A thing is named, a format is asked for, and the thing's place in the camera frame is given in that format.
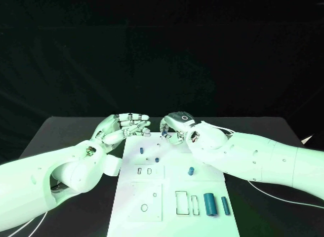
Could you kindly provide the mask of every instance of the white cable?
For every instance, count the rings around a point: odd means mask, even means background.
[[[39,223],[37,229],[34,230],[32,234],[29,235],[29,237],[32,237],[35,231],[39,229],[39,226],[41,226],[41,224],[42,224],[42,222],[44,222],[44,220],[45,220],[45,218],[47,218],[47,214],[45,214],[45,216],[44,216],[44,218],[42,218],[42,220],[41,220],[41,223]]]
[[[263,193],[266,193],[253,183],[251,183],[251,185],[263,192]],[[284,199],[281,199],[281,198],[278,198],[278,197],[274,197],[273,195],[270,195],[273,198],[277,198],[277,199],[280,199],[280,200],[283,200],[283,201],[287,201],[287,202],[290,202],[290,203],[294,203],[294,204],[302,204],[302,205],[307,205],[307,206],[314,206],[314,207],[319,207],[319,208],[323,208],[324,209],[324,207],[323,206],[316,206],[316,205],[313,205],[313,204],[307,204],[307,203],[302,203],[302,202],[296,202],[296,201],[289,201],[289,200],[284,200]]]
[[[31,221],[28,221],[27,224],[18,229],[18,231],[12,235],[9,235],[8,237],[14,237],[24,230],[24,228],[31,224],[31,222],[34,220],[35,220],[35,218]]]
[[[217,127],[217,128],[219,128],[219,129],[225,129],[227,131],[230,131],[231,133],[235,133],[235,131],[234,130],[231,130],[231,129],[228,129],[228,128],[224,128],[224,127],[219,127],[219,126],[215,126],[214,124],[211,124],[211,123],[208,123],[208,122],[205,122],[205,121],[202,121],[205,124],[208,124],[209,126],[212,126],[212,127]]]

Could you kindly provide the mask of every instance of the black curtain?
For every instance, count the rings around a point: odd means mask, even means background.
[[[51,116],[175,111],[324,129],[324,2],[0,1],[0,163]]]

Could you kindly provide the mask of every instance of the white robotic arm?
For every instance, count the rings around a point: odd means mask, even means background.
[[[194,156],[222,172],[248,181],[287,185],[324,200],[324,152],[289,146],[263,136],[240,133],[206,122],[185,126],[194,116],[169,114],[162,132],[172,127],[186,141]]]
[[[150,117],[111,115],[90,141],[0,165],[0,231],[31,221],[93,190],[103,173],[117,176],[123,159],[107,153],[133,135],[150,136]],[[51,176],[61,182],[51,188]]]

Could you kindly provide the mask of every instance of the dark blue cylinder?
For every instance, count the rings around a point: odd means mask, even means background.
[[[191,169],[189,169],[189,175],[194,175],[194,174],[195,174],[195,168],[191,167]]]
[[[221,199],[222,199],[222,203],[224,203],[225,213],[227,213],[227,215],[231,215],[230,208],[228,208],[228,199],[227,199],[227,197],[222,197]]]
[[[214,194],[208,193],[205,196],[205,203],[206,203],[206,214],[208,216],[218,216],[218,209]]]

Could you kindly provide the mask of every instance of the white board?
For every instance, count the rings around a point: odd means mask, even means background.
[[[178,215],[176,191],[188,192],[189,215]],[[206,193],[215,195],[215,217],[206,215]],[[196,212],[192,196],[198,197]],[[221,197],[228,198],[231,215],[225,215]],[[240,237],[225,175],[196,161],[186,143],[172,145],[160,133],[152,133],[152,137],[133,136],[127,139],[109,237],[182,236]]]

